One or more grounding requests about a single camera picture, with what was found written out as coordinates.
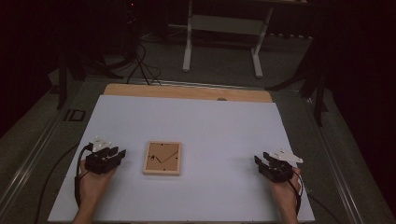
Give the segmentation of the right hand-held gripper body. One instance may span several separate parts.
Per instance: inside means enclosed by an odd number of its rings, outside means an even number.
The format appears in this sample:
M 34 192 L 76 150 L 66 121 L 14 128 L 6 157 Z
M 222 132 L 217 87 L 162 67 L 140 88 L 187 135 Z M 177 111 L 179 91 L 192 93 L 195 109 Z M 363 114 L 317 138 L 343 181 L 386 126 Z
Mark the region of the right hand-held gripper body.
M 266 168 L 260 170 L 259 173 L 274 183 L 283 183 L 291 180 L 294 172 L 290 162 L 303 163 L 302 158 L 297 157 L 291 151 L 280 149 L 278 152 L 267 152 L 274 161 L 267 161 Z

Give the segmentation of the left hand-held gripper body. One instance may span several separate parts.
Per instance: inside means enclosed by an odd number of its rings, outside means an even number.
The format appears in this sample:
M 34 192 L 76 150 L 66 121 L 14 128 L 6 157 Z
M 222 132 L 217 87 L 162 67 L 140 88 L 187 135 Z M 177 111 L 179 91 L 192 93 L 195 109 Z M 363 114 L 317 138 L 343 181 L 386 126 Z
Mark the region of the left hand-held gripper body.
M 112 148 L 111 143 L 98 136 L 94 137 L 92 143 L 85 146 L 91 154 L 85 159 L 85 168 L 92 173 L 101 175 L 105 174 L 112 169 L 118 167 L 120 162 L 113 161 L 112 158 L 115 156 L 108 156 L 108 151 Z

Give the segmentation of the wooden picture frame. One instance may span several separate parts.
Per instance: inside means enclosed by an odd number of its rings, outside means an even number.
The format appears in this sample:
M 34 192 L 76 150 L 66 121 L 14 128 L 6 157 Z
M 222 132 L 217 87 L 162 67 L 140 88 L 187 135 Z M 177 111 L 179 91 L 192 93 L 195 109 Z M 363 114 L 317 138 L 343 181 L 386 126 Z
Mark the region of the wooden picture frame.
M 180 175 L 181 144 L 179 142 L 148 142 L 143 166 L 144 175 Z

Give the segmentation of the person's left hand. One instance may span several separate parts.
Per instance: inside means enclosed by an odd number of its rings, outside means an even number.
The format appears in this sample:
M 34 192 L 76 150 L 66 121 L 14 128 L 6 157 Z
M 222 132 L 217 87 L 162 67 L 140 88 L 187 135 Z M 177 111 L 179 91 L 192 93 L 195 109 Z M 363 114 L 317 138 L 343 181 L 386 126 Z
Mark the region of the person's left hand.
M 114 168 L 105 174 L 98 175 L 89 172 L 85 168 L 85 163 L 85 160 L 81 162 L 81 174 L 78 178 L 80 204 L 99 204 L 117 169 Z

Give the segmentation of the person's right hand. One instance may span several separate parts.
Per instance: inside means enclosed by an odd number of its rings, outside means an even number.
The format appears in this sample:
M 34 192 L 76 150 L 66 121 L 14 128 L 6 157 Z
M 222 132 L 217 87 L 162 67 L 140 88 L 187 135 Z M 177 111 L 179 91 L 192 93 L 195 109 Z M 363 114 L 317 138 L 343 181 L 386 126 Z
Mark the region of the person's right hand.
M 278 210 L 283 217 L 297 218 L 297 196 L 300 192 L 301 184 L 299 182 L 299 175 L 301 170 L 299 168 L 292 168 L 294 175 L 290 182 L 273 183 L 270 182 L 273 198 L 278 206 Z

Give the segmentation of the black floor box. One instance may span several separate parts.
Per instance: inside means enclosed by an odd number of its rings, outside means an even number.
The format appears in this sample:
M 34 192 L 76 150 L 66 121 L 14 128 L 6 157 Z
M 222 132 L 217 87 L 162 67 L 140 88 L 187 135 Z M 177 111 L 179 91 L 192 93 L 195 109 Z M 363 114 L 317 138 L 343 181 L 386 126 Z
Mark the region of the black floor box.
M 85 110 L 68 109 L 64 116 L 64 121 L 83 121 L 86 116 Z

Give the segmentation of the white table mat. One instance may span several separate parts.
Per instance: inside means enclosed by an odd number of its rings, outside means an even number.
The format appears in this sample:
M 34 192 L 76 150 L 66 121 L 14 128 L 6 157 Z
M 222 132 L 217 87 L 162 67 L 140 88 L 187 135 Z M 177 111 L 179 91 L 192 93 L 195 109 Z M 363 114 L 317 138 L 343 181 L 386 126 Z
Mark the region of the white table mat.
M 81 144 L 125 150 L 95 218 L 103 222 L 276 222 L 255 157 L 290 149 L 274 103 L 99 97 Z M 178 176 L 144 175 L 150 141 L 179 142 Z

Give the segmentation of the black stand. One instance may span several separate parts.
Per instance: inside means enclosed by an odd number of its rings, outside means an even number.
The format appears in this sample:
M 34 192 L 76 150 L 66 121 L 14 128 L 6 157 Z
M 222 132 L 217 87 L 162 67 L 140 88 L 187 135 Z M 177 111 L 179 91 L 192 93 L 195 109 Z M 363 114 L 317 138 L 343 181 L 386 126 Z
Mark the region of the black stand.
M 104 64 L 99 63 L 94 59 L 89 58 L 78 50 L 75 49 L 62 49 L 59 55 L 59 74 L 58 84 L 55 85 L 51 91 L 59 96 L 57 108 L 61 109 L 67 100 L 67 72 L 70 72 L 72 77 L 77 80 L 85 78 L 82 63 L 87 64 L 94 70 L 103 74 L 106 77 L 120 78 L 120 76 L 111 72 L 111 69 L 119 68 L 126 65 L 130 61 L 129 58 L 124 59 L 117 63 Z
M 266 87 L 268 91 L 279 91 L 293 83 L 303 80 L 304 84 L 299 89 L 299 94 L 303 98 L 309 98 L 313 93 L 316 94 L 314 119 L 319 127 L 322 126 L 321 113 L 324 106 L 323 97 L 326 81 L 326 59 L 320 49 L 321 44 L 316 38 L 314 38 L 299 63 L 294 75 L 279 84 Z

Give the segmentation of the aluminium floor rail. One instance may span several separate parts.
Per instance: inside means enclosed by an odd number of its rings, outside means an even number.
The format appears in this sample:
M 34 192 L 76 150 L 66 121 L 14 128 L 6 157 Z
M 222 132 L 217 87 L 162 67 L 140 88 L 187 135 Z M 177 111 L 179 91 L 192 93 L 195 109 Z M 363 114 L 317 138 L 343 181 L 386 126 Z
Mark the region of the aluminium floor rail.
M 53 118 L 50 120 L 43 133 L 39 136 L 37 142 L 30 147 L 27 158 L 21 163 L 21 166 L 18 168 L 3 194 L 0 196 L 0 217 L 4 216 L 15 202 L 21 189 L 38 163 L 39 158 L 43 154 L 44 149 L 50 142 L 55 129 L 63 120 L 65 113 L 66 110 L 64 108 L 56 110 Z
M 361 213 L 351 194 L 350 188 L 332 152 L 332 146 L 327 138 L 327 135 L 324 132 L 323 128 L 317 125 L 317 122 L 314 117 L 314 108 L 315 108 L 314 101 L 308 98 L 308 99 L 303 99 L 303 102 L 307 114 L 316 128 L 321 144 L 324 146 L 325 160 L 328 163 L 328 167 L 332 175 L 333 182 L 337 188 L 338 194 L 345 208 L 349 223 L 364 224 Z
M 147 82 L 142 78 L 132 78 L 129 81 L 127 79 L 116 79 L 106 77 L 86 77 L 85 81 L 90 82 L 104 82 L 107 84 L 128 84 L 128 85 L 150 85 L 150 86 L 175 86 L 175 87 L 195 87 L 195 88 L 209 88 L 209 89 L 229 89 L 229 90 L 247 90 L 247 91 L 270 91 L 264 87 L 245 87 L 245 86 L 230 86 L 230 85 L 218 85 L 218 84 L 205 84 L 195 82 L 181 82 L 181 81 L 169 81 L 160 80 Z

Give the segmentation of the white metal table frame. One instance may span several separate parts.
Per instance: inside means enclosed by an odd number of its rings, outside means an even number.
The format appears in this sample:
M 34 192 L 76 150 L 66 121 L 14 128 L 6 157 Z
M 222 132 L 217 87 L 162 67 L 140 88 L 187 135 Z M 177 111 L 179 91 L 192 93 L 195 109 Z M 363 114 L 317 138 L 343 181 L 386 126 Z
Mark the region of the white metal table frame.
M 264 17 L 262 19 L 242 19 L 231 16 L 217 16 L 196 14 L 193 12 L 193 4 L 197 0 L 185 0 L 187 6 L 187 24 L 186 29 L 186 45 L 184 50 L 184 58 L 182 70 L 189 72 L 191 70 L 192 55 L 192 32 L 208 31 L 225 34 L 237 35 L 254 35 L 257 37 L 257 43 L 250 49 L 251 60 L 256 78 L 263 78 L 262 64 L 259 53 L 262 48 L 262 42 L 277 6 L 308 6 L 307 0 L 236 0 L 245 3 L 262 3 L 266 4 Z

